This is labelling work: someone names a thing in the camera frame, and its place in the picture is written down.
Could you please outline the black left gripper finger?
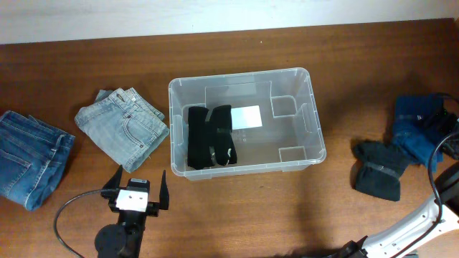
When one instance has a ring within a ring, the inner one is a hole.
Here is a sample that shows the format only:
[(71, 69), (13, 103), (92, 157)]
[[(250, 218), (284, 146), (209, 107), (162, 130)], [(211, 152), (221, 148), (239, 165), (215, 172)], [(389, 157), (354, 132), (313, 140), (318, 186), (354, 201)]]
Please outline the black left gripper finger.
[(158, 207), (160, 210), (169, 209), (169, 190), (166, 182), (166, 171), (163, 170), (161, 177), (161, 187), (159, 192), (159, 204)]
[(119, 165), (118, 170), (111, 177), (111, 179), (103, 186), (103, 189), (117, 189), (119, 188), (121, 177), (123, 173), (123, 166)]

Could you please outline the dark grey garment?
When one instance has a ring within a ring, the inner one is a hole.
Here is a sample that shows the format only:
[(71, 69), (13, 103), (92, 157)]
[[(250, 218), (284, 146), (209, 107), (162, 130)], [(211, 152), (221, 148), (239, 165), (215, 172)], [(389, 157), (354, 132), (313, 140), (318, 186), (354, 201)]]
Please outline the dark grey garment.
[(352, 148), (361, 166), (354, 188), (363, 193), (388, 201), (399, 201), (400, 178), (411, 160), (400, 148), (379, 141), (362, 141)]

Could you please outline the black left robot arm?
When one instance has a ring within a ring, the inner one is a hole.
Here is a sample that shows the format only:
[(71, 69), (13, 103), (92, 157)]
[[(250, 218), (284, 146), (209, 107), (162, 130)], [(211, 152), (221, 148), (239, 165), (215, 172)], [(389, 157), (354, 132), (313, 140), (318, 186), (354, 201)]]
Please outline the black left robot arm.
[(104, 226), (95, 237), (98, 258), (138, 258), (146, 219), (157, 217), (160, 210), (169, 208), (166, 174), (162, 173), (159, 201), (148, 200), (150, 181), (132, 178), (120, 186), (123, 167), (102, 188), (101, 196), (108, 200), (110, 210), (118, 214), (115, 224)]

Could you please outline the black garment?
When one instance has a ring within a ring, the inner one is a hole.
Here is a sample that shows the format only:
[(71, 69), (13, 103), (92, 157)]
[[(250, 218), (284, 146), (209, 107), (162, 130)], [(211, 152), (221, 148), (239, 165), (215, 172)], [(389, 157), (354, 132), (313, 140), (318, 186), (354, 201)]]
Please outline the black garment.
[(231, 105), (220, 105), (213, 110), (199, 106), (189, 108), (189, 167), (201, 170), (215, 165), (236, 164), (231, 109)]

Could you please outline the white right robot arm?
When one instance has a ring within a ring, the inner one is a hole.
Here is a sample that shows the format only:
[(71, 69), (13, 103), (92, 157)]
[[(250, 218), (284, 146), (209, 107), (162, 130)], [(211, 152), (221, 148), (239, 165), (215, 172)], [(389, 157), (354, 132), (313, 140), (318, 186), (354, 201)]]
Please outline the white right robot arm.
[(433, 177), (433, 158), (448, 141), (458, 142), (458, 131), (435, 146), (427, 163), (432, 195), (419, 208), (388, 229), (346, 243), (333, 257), (405, 257), (430, 240), (458, 229), (458, 164)]

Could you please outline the blue garment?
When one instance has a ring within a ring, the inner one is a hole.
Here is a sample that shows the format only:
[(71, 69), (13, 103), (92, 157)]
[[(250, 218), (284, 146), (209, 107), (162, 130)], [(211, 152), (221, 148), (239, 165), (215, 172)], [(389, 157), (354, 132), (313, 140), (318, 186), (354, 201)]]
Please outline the blue garment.
[(435, 151), (434, 144), (425, 130), (425, 120), (437, 109), (444, 108), (449, 95), (403, 95), (397, 98), (392, 126), (392, 144), (402, 149), (413, 164), (429, 166)]

